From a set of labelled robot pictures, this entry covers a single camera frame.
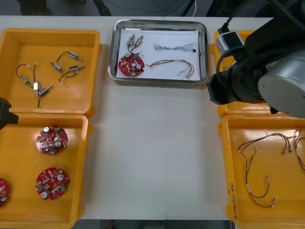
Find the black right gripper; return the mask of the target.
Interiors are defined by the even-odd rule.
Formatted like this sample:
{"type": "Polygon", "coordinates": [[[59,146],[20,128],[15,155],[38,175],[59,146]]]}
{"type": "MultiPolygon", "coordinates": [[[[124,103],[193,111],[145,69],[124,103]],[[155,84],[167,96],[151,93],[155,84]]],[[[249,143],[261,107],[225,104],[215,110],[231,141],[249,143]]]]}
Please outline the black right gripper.
{"type": "Polygon", "coordinates": [[[232,102],[240,102],[240,98],[236,95],[231,83],[231,69],[211,76],[207,83],[210,101],[217,105],[225,105],[232,102]]]}

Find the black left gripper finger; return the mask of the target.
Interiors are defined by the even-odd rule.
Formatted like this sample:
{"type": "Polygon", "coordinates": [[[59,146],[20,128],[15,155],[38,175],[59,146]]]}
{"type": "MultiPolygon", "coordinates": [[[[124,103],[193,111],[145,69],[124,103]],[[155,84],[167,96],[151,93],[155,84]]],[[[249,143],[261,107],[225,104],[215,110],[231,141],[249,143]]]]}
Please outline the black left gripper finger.
{"type": "Polygon", "coordinates": [[[19,116],[13,113],[1,114],[0,115],[0,129],[3,129],[7,124],[17,124],[19,116]]]}
{"type": "Polygon", "coordinates": [[[4,98],[0,98],[0,113],[6,114],[9,112],[9,109],[11,108],[11,104],[4,98]]]}

